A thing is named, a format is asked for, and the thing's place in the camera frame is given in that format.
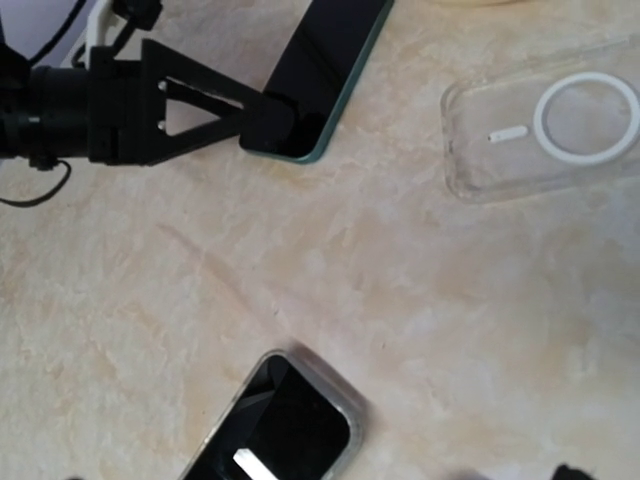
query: white magnetic ring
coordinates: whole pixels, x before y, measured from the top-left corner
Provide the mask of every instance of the white magnetic ring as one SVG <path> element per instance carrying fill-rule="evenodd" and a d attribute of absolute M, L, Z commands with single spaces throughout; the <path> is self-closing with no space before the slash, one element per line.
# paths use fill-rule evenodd
<path fill-rule="evenodd" d="M 565 89 L 581 83 L 602 83 L 622 94 L 631 109 L 629 128 L 622 139 L 608 150 L 593 155 L 578 155 L 560 148 L 552 139 L 547 126 L 551 102 Z M 634 89 L 623 80 L 599 72 L 571 75 L 552 85 L 540 98 L 533 117 L 533 131 L 540 146 L 552 157 L 573 165 L 598 165 L 616 160 L 627 153 L 640 138 L 640 99 Z"/>

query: smartphone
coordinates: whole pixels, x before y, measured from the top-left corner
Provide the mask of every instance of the smartphone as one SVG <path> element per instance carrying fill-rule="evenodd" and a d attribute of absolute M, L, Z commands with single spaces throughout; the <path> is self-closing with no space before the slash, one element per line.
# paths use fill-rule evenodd
<path fill-rule="evenodd" d="M 296 163 L 317 161 L 347 104 L 393 0 L 313 0 L 264 93 L 295 113 L 285 140 L 250 129 L 240 146 Z"/>
<path fill-rule="evenodd" d="M 326 480 L 362 441 L 356 403 L 283 352 L 254 368 L 181 480 Z"/>

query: clear phone case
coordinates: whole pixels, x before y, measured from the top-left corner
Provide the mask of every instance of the clear phone case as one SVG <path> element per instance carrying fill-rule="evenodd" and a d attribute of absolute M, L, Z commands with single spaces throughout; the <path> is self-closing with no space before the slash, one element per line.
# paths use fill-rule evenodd
<path fill-rule="evenodd" d="M 564 52 L 449 88 L 442 116 L 451 191 L 465 202 L 489 203 L 639 175 L 637 137 L 616 158 L 582 165 L 550 155 L 536 136 L 534 116 L 541 98 L 554 84 L 585 72 L 622 80 L 637 100 L 640 36 Z M 610 86 L 584 82 L 549 102 L 545 130 L 564 151 L 591 155 L 621 141 L 633 124 L 631 107 L 638 105 Z"/>
<path fill-rule="evenodd" d="M 333 466 L 322 476 L 322 480 L 332 480 L 340 475 L 353 460 L 360 450 L 365 439 L 365 428 L 368 423 L 368 405 L 360 394 L 353 389 L 346 381 L 323 360 L 313 352 L 302 346 L 296 346 L 287 350 L 277 349 L 265 354 L 257 365 L 253 368 L 247 379 L 243 382 L 240 390 L 218 420 L 217 424 L 201 444 L 189 465 L 185 468 L 180 480 L 185 479 L 200 457 L 204 454 L 209 444 L 214 439 L 223 422 L 227 419 L 234 406 L 242 398 L 252 379 L 257 372 L 270 358 L 282 357 L 300 373 L 323 397 L 325 397 L 333 407 L 338 410 L 346 419 L 349 425 L 349 442 L 342 451 Z"/>

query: white mount part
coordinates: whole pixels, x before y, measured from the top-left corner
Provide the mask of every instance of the white mount part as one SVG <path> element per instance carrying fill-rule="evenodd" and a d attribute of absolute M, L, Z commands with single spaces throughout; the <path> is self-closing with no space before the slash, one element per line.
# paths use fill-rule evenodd
<path fill-rule="evenodd" d="M 98 0 L 89 13 L 87 20 L 86 50 L 87 68 L 89 67 L 91 49 L 107 44 L 107 32 L 116 26 L 118 17 L 113 13 L 113 0 Z"/>
<path fill-rule="evenodd" d="M 508 142 L 510 140 L 525 138 L 528 135 L 529 127 L 526 125 L 519 125 L 517 127 L 505 128 L 504 130 L 493 132 L 489 135 L 489 141 L 491 143 Z"/>

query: green phone edge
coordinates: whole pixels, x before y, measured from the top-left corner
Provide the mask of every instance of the green phone edge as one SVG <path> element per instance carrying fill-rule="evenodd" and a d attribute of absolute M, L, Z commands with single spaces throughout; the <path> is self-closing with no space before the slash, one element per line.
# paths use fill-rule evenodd
<path fill-rule="evenodd" d="M 340 118 L 342 117 L 342 114 L 344 113 L 344 110 L 347 107 L 347 104 L 349 103 L 349 99 L 351 98 L 351 95 L 353 94 L 353 91 L 355 90 L 355 87 L 358 84 L 360 77 L 362 76 L 364 67 L 367 64 L 367 60 L 371 56 L 371 52 L 373 51 L 376 41 L 378 40 L 378 37 L 382 32 L 382 28 L 384 27 L 387 21 L 387 18 L 389 17 L 389 14 L 391 12 L 391 8 L 393 7 L 394 2 L 395 0 L 387 0 L 387 2 L 384 5 L 384 8 L 380 11 L 380 15 L 376 19 L 376 23 L 371 29 L 371 32 L 369 33 L 369 37 L 367 38 L 367 41 L 362 47 L 362 50 L 358 55 L 358 59 L 356 60 L 353 66 L 353 69 L 351 70 L 351 73 L 349 74 L 349 78 L 347 78 L 345 86 L 342 89 L 340 96 L 338 97 L 336 106 L 331 112 L 331 115 L 329 115 L 327 124 L 322 130 L 322 133 L 320 134 L 320 137 L 318 139 L 318 143 L 316 143 L 316 146 L 311 151 L 311 153 L 309 153 L 308 155 L 305 155 L 304 157 L 294 158 L 294 157 L 285 157 L 283 155 L 275 155 L 272 153 L 259 152 L 259 151 L 250 150 L 250 149 L 244 149 L 244 150 L 248 153 L 251 153 L 253 155 L 257 155 L 260 157 L 267 157 L 275 160 L 282 160 L 289 163 L 295 163 L 297 165 L 306 165 L 309 163 L 315 163 L 318 160 L 320 160 L 320 158 L 322 158 L 322 156 L 326 152 L 327 147 L 329 146 L 331 137 L 333 136 L 338 126 L 338 122 L 340 121 Z"/>

